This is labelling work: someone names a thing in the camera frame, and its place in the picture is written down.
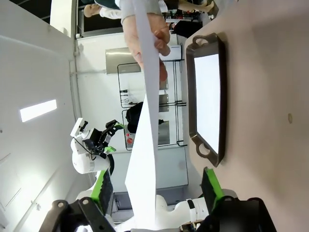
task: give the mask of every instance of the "white paper strip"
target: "white paper strip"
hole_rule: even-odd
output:
[[[126,188],[137,229],[155,224],[155,158],[158,146],[159,53],[155,48],[147,13],[141,0],[133,0],[140,39],[146,96],[140,114],[128,171]]]

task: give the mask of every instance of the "table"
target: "table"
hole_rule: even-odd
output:
[[[221,187],[262,198],[277,231],[308,231],[309,1],[240,0],[195,35],[213,32],[228,50]],[[189,156],[212,167],[191,140]]]

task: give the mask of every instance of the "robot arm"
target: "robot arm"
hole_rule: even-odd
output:
[[[114,162],[111,152],[114,149],[108,146],[111,137],[117,130],[123,129],[123,125],[116,120],[106,124],[106,130],[98,131],[95,128],[86,130],[88,122],[79,118],[71,132],[72,163],[80,174],[98,172],[110,169],[112,174]]]
[[[91,197],[84,197],[72,204],[64,200],[53,202],[53,207],[47,213],[40,232],[74,232],[79,226],[87,225],[90,225],[93,232],[123,232],[134,228],[134,218],[119,226],[108,221],[105,209],[112,196],[112,186],[108,172],[100,176],[101,183],[98,183],[98,187],[101,191],[97,192],[96,196],[91,194]],[[276,232],[261,199],[250,198],[247,201],[240,201],[237,197],[222,196],[222,189],[214,172],[207,168],[204,171],[201,187],[204,198],[178,203],[174,212],[167,211],[166,202],[162,197],[157,198],[158,232],[166,231],[165,229],[168,228],[175,228],[177,232],[230,232],[232,230]]]

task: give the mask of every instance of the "metal shelf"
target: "metal shelf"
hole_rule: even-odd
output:
[[[180,66],[180,69],[182,69],[182,61],[183,59],[180,59],[180,60],[169,60],[169,61],[164,61],[165,62],[172,62],[173,64],[173,80],[174,80],[174,99],[175,101],[174,102],[168,102],[168,103],[161,103],[159,104],[159,107],[174,107],[175,108],[175,119],[176,119],[176,142],[175,143],[172,143],[172,144],[167,144],[167,145],[159,145],[158,147],[163,147],[163,146],[172,146],[172,145],[178,145],[178,146],[187,146],[183,143],[183,140],[180,140],[180,135],[179,135],[179,107],[184,107],[184,106],[187,106],[187,103],[186,102],[183,102],[182,100],[179,100],[178,99],[178,88],[177,88],[177,66],[176,64],[179,63],[179,66]],[[130,65],[130,64],[136,64],[136,63],[128,63],[128,64],[120,64],[118,65],[117,67],[117,70],[118,70],[118,86],[119,86],[119,98],[120,98],[120,104],[121,104],[121,107],[124,109],[122,111],[122,123],[124,125],[126,125],[127,123],[125,123],[125,114],[124,112],[126,112],[129,108],[131,108],[132,106],[134,106],[135,104],[129,104],[129,105],[124,105],[124,99],[125,98],[128,98],[128,96],[123,96],[123,94],[129,94],[128,92],[127,93],[124,93],[123,91],[125,89],[121,89],[121,83],[120,83],[120,76],[119,76],[119,67],[122,66],[122,65]],[[126,132],[124,130],[124,139],[125,139],[125,145],[126,145],[126,149],[128,151],[131,150],[131,148],[128,148],[127,147],[127,143],[126,143]]]

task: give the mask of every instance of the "black bag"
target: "black bag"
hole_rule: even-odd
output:
[[[126,120],[128,122],[127,130],[135,134],[137,130],[137,125],[139,124],[140,119],[140,113],[141,109],[143,107],[143,102],[137,103],[136,105],[132,106],[128,111],[126,112]],[[164,123],[164,120],[159,119],[159,125]]]
[[[82,1],[83,4],[86,4],[86,5],[88,5],[88,4],[94,4],[94,3],[95,3],[94,0],[81,0],[81,1]]]
[[[180,21],[174,27],[174,33],[177,35],[181,35],[185,38],[189,38],[195,32],[202,28],[201,23],[189,22],[189,21]]]

